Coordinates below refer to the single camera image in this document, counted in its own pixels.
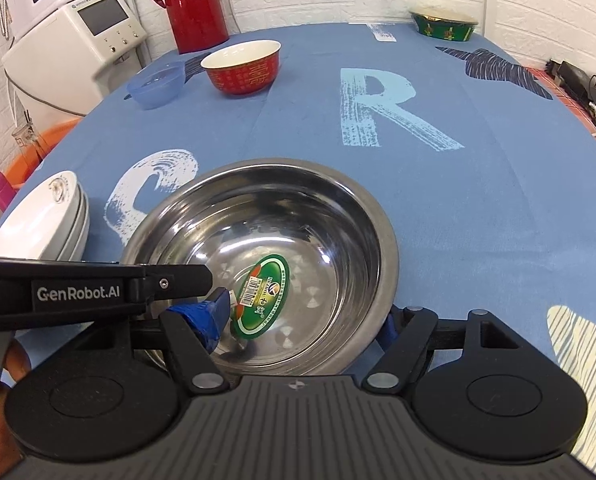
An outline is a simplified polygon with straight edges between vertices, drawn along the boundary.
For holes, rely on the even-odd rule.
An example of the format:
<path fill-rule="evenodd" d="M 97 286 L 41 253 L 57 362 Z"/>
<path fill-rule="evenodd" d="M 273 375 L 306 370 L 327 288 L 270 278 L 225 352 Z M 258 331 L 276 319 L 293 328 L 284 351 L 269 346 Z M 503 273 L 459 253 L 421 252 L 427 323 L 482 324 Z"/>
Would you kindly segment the person's left hand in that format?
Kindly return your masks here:
<path fill-rule="evenodd" d="M 31 370 L 31 364 L 27 352 L 24 347 L 13 339 L 10 348 L 7 349 L 7 354 L 4 360 L 4 368 L 13 378 L 14 382 L 19 382 Z M 5 414 L 4 404 L 10 387 L 0 383 L 0 478 L 3 474 L 13 468 L 21 461 L 21 452 L 18 448 L 15 438 L 8 429 Z"/>

